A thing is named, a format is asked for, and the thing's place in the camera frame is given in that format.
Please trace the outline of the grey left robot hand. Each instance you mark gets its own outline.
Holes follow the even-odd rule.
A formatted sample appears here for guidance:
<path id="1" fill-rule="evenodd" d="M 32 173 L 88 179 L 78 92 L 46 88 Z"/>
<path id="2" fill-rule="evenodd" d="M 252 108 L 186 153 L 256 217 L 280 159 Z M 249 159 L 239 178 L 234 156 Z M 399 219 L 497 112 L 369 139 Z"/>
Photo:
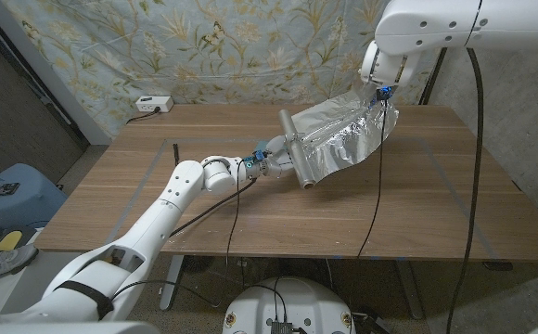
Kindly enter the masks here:
<path id="1" fill-rule="evenodd" d="M 260 141 L 243 161 L 247 177 L 250 179 L 261 175 L 282 178 L 294 174 L 293 161 L 283 135 L 269 141 Z"/>

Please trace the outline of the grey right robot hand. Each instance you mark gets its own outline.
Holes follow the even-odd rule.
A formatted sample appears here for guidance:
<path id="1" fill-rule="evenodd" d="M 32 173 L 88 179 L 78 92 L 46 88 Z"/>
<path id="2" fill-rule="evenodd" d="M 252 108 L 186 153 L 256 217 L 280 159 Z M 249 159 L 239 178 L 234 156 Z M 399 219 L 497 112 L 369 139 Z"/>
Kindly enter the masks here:
<path id="1" fill-rule="evenodd" d="M 393 97 L 395 90 L 395 86 L 378 86 L 375 83 L 367 83 L 365 86 L 366 96 L 364 105 L 368 108 L 372 108 L 379 102 L 387 104 Z"/>

